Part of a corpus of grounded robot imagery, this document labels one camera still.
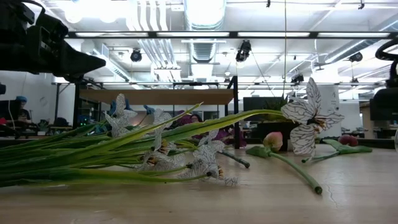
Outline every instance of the blue hat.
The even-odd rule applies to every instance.
[[[17,98],[15,98],[15,100],[19,100],[19,101],[24,102],[24,103],[27,102],[27,98],[24,97],[24,96],[17,96]]]

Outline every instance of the camera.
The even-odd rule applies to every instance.
[[[23,2],[42,8],[36,23],[35,14]],[[35,1],[0,0],[0,21],[0,70],[53,73],[80,82],[84,74],[106,65],[105,60],[67,44],[68,28]]]
[[[141,50],[133,49],[130,59],[132,60],[132,62],[140,62],[142,60]]]
[[[236,62],[244,62],[249,57],[251,51],[251,44],[249,40],[243,40],[241,46],[236,54]]]

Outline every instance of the pink flower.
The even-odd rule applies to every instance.
[[[273,132],[267,134],[262,143],[265,147],[270,147],[272,152],[277,152],[284,144],[282,139],[283,139],[282,133]]]

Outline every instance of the wooden shelf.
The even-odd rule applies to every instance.
[[[131,105],[226,105],[233,99],[233,90],[80,90],[80,96],[111,103],[124,94]]]

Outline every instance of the wooden table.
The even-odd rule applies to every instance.
[[[330,146],[318,146],[318,155],[330,152]],[[190,182],[0,189],[0,223],[398,223],[395,150],[304,164],[322,196],[277,159],[236,154],[251,167],[218,158],[226,175],[240,177],[238,187]]]

